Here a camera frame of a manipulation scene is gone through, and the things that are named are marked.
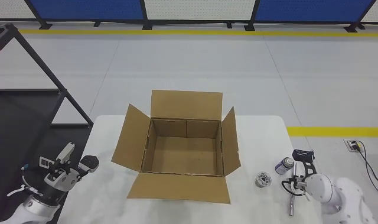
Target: gray floor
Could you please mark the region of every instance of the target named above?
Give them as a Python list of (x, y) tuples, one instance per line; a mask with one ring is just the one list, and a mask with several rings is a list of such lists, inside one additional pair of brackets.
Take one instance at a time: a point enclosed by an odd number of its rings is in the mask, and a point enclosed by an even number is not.
[[(304, 27), (297, 31), (344, 30)], [(223, 92), (223, 113), (235, 106), (238, 115), (279, 115), (287, 126), (378, 127), (377, 38), (25, 37), (93, 120), (99, 115), (124, 115), (129, 103), (149, 113), (151, 89), (175, 89)], [(0, 53), (0, 88), (32, 87), (54, 85), (13, 40)], [(83, 122), (68, 102), (54, 121)], [(362, 158), (347, 151), (343, 138), (291, 139), (295, 148), (315, 151), (322, 173), (356, 181), (378, 217), (378, 191), (370, 184)], [(358, 139), (365, 143), (368, 160), (378, 171), (378, 139)]]

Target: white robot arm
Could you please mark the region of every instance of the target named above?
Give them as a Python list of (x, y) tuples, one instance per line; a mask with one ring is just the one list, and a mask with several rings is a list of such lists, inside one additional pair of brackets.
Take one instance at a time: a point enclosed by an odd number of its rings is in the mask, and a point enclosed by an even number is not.
[(47, 168), (43, 186), (37, 190), (31, 187), (24, 179), (27, 186), (22, 185), (20, 189), (10, 192), (8, 196), (23, 190), (34, 194), (30, 195), (24, 203), (21, 203), (14, 214), (1, 224), (22, 224), (22, 223), (47, 223), (52, 220), (55, 212), (60, 208), (59, 202), (63, 196), (71, 190), (83, 176), (96, 171), (99, 160), (95, 156), (84, 156), (79, 164), (72, 165), (69, 158), (75, 146), (68, 143), (59, 153), (55, 161), (40, 158), (40, 167)]
[[(358, 184), (349, 178), (332, 178), (317, 174), (312, 163), (312, 151), (294, 150), (293, 158), (303, 163), (306, 175), (298, 177), (293, 171), (293, 177), (283, 181), (282, 185), (294, 196), (307, 193), (319, 201), (324, 224), (376, 224)], [(292, 186), (292, 191), (285, 187), (285, 183)], [(302, 190), (303, 193), (293, 193), (294, 190)]]
[(361, 187), (350, 179), (314, 174), (305, 183), (305, 191), (321, 203), (325, 224), (376, 224)]

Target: yellow tape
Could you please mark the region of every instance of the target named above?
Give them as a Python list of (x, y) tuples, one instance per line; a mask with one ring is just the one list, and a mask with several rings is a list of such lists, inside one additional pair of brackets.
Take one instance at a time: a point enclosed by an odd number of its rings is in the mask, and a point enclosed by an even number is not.
[(290, 31), (212, 31), (212, 30), (19, 30), (22, 34), (119, 34), (119, 35), (254, 35), (281, 37), (369, 37), (378, 33), (332, 33), (332, 32), (290, 32)]
[(286, 127), (292, 137), (378, 137), (376, 127)]

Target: metal can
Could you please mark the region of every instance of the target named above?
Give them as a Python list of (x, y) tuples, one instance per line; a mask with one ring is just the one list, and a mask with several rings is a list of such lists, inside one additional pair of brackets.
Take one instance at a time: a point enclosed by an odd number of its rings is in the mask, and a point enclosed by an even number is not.
[(289, 171), (293, 166), (294, 160), (289, 157), (285, 157), (276, 165), (275, 170), (278, 174), (283, 175), (287, 171)]

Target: pegboard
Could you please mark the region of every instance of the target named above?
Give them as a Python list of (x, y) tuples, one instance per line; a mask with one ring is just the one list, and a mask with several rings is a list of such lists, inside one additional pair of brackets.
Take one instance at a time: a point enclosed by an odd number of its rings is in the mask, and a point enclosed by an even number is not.
[(370, 8), (362, 22), (378, 22), (378, 1)]
[(250, 20), (255, 0), (144, 0), (149, 20)]
[(261, 0), (257, 21), (357, 21), (372, 0)]
[(141, 20), (139, 0), (30, 0), (41, 18)]
[(0, 0), (0, 19), (35, 18), (24, 0)]

